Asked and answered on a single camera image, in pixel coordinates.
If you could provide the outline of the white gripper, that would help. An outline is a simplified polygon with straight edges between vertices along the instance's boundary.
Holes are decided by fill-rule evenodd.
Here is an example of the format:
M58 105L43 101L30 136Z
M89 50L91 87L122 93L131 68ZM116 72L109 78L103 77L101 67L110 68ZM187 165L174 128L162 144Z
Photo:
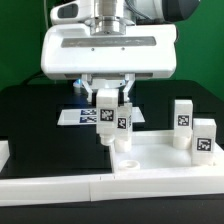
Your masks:
M91 75L124 75L123 103L129 102L135 75L168 78L176 69L176 27L172 24L129 26L124 35L92 35L84 24L51 27L44 38L41 68L52 80L81 75L87 101L93 101Z

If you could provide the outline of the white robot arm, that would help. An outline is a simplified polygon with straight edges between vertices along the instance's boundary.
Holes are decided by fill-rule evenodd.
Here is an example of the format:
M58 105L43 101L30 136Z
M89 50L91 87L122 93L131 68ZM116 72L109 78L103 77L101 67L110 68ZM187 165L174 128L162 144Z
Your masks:
M200 0L71 0L50 12L41 68L52 80L81 79L89 96L101 79L168 78L176 69L175 23Z

